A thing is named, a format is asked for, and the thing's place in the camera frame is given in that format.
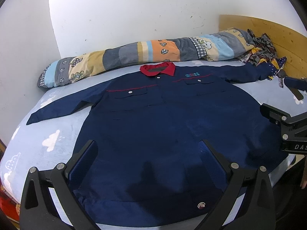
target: wooden headboard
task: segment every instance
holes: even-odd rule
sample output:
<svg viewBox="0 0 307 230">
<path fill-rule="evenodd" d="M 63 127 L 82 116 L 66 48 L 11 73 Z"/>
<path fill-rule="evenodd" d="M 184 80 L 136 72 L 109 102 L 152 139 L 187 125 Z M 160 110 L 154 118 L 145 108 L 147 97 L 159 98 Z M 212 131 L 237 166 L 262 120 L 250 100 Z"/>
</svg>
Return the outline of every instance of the wooden headboard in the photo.
<svg viewBox="0 0 307 230">
<path fill-rule="evenodd" d="M 2 151 L 3 153 L 5 151 L 4 143 L 2 143 L 1 139 L 0 139 L 0 151 Z"/>
<path fill-rule="evenodd" d="M 267 33 L 279 58 L 286 56 L 284 70 L 288 76 L 307 77 L 307 37 L 280 24 L 247 16 L 220 15 L 219 30 L 236 27 L 251 29 L 256 36 Z"/>
</svg>

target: red collar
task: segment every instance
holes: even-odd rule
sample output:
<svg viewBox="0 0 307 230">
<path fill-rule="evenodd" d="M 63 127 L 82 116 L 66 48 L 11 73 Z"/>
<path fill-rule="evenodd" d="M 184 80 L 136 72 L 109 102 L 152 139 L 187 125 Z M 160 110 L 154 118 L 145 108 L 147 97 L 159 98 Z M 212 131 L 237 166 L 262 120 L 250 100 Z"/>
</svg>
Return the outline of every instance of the red collar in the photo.
<svg viewBox="0 0 307 230">
<path fill-rule="evenodd" d="M 174 76 L 175 65 L 173 62 L 163 62 L 157 65 L 143 65 L 140 67 L 140 71 L 146 76 L 156 76 L 159 73 Z"/>
</svg>

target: silver button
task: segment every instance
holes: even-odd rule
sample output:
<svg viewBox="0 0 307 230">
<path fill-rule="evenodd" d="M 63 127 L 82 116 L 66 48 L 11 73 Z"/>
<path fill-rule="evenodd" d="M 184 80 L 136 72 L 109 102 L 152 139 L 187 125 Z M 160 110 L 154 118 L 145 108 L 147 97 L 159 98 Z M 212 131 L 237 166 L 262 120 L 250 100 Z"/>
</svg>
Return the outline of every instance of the silver button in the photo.
<svg viewBox="0 0 307 230">
<path fill-rule="evenodd" d="M 203 208 L 205 208 L 205 206 L 206 206 L 206 204 L 204 202 L 200 202 L 197 207 L 198 207 L 198 209 L 203 209 Z"/>
</svg>

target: mattress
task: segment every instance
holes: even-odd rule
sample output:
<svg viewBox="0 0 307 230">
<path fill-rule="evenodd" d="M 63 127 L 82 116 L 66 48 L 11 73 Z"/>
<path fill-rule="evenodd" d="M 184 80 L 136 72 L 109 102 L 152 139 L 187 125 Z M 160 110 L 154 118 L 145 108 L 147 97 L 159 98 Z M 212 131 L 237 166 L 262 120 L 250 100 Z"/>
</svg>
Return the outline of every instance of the mattress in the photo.
<svg viewBox="0 0 307 230">
<path fill-rule="evenodd" d="M 241 66 L 239 61 L 186 61 L 176 62 L 177 66 Z M 68 86 L 56 87 L 47 91 L 35 107 L 24 117 L 11 141 L 0 163 L 0 178 L 6 190 L 18 201 L 21 200 L 24 182 L 29 168 L 36 166 L 39 170 L 53 169 L 59 162 L 66 163 L 73 153 L 73 148 L 84 120 L 90 112 L 91 107 L 85 107 L 72 115 L 61 118 L 50 119 L 39 123 L 26 125 L 30 115 L 45 105 L 65 97 L 69 94 L 84 90 L 98 83 L 119 77 L 127 73 L 139 71 L 140 65 L 120 68 L 97 76 L 80 80 Z M 280 88 L 278 78 L 273 80 L 262 80 L 245 84 L 234 84 L 248 92 L 259 104 L 266 103 L 295 116 L 307 111 L 305 99 L 298 101 L 287 87 Z M 289 155 L 275 170 L 270 173 L 272 186 L 280 179 L 286 171 L 294 155 Z M 64 213 L 53 189 L 50 189 L 52 198 L 62 220 L 70 223 Z M 225 223 L 232 221 L 240 207 L 244 195 L 237 198 L 231 213 Z M 163 229 L 194 229 L 204 218 L 204 215 L 185 220 L 179 223 L 162 227 Z M 102 229 L 125 228 L 98 224 Z"/>
</svg>

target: pocket flap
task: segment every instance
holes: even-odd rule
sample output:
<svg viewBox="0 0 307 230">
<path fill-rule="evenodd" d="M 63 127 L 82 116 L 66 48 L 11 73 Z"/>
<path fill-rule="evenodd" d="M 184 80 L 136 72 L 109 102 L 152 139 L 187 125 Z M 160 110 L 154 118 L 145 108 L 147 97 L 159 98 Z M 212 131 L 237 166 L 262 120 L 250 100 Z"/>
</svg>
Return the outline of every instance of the pocket flap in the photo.
<svg viewBox="0 0 307 230">
<path fill-rule="evenodd" d="M 217 77 L 209 75 L 207 77 L 196 77 L 194 79 L 186 79 L 186 84 L 209 84 L 217 80 Z"/>
<path fill-rule="evenodd" d="M 112 91 L 110 96 L 113 98 L 126 98 L 134 95 L 142 95 L 147 93 L 147 88 L 131 89 L 126 91 Z"/>
</svg>

